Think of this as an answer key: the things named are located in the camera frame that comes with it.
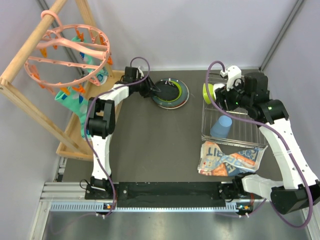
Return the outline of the red teal floral plate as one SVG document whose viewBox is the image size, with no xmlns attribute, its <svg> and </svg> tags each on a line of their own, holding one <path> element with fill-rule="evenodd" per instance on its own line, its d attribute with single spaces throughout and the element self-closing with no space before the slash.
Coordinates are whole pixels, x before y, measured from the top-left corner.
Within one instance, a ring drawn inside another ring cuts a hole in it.
<svg viewBox="0 0 320 240">
<path fill-rule="evenodd" d="M 184 106 L 188 102 L 188 100 L 189 100 L 189 95 L 187 95 L 187 97 L 179 104 L 173 104 L 173 102 L 169 102 L 170 106 L 164 106 L 165 101 L 161 100 L 160 103 L 157 103 L 157 105 L 162 109 L 175 110 Z"/>
</svg>

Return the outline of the dark blue speckled plate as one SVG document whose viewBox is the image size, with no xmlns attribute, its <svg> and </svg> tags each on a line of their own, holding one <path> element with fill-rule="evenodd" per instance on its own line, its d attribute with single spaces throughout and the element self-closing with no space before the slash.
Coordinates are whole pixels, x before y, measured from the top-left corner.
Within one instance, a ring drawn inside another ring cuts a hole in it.
<svg viewBox="0 0 320 240">
<path fill-rule="evenodd" d="M 180 104 L 190 94 L 187 85 L 176 78 L 163 78 L 158 83 L 161 92 L 151 97 L 156 104 L 160 103 L 161 100 L 165 101 L 163 103 L 165 107 L 169 107 L 170 102 L 173 102 L 174 105 Z"/>
</svg>

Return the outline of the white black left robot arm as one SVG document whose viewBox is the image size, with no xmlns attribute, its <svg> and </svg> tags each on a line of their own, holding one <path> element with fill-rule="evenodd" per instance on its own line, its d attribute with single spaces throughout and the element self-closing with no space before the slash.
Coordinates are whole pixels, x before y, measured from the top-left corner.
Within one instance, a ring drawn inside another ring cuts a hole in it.
<svg viewBox="0 0 320 240">
<path fill-rule="evenodd" d="M 116 127 L 116 107 L 138 92 L 148 98 L 160 90 L 139 67 L 127 66 L 124 76 L 113 87 L 88 101 L 86 130 L 91 139 L 93 171 L 86 187 L 88 200 L 106 200 L 115 196 L 111 180 L 110 143 Z"/>
</svg>

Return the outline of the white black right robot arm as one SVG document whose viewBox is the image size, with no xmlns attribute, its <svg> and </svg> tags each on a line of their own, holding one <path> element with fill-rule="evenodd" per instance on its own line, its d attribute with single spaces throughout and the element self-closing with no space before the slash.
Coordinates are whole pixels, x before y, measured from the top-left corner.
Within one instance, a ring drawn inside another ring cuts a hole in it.
<svg viewBox="0 0 320 240">
<path fill-rule="evenodd" d="M 270 99 L 268 77 L 261 72 L 242 74 L 236 66 L 221 70 L 220 76 L 226 79 L 223 85 L 204 85 L 205 90 L 213 91 L 210 103 L 223 114 L 237 108 L 247 111 L 250 118 L 245 122 L 256 125 L 265 137 L 282 176 L 281 181 L 274 181 L 256 173 L 241 173 L 234 179 L 234 194 L 265 198 L 280 215 L 312 209 L 320 201 L 320 180 L 303 156 L 284 104 Z"/>
</svg>

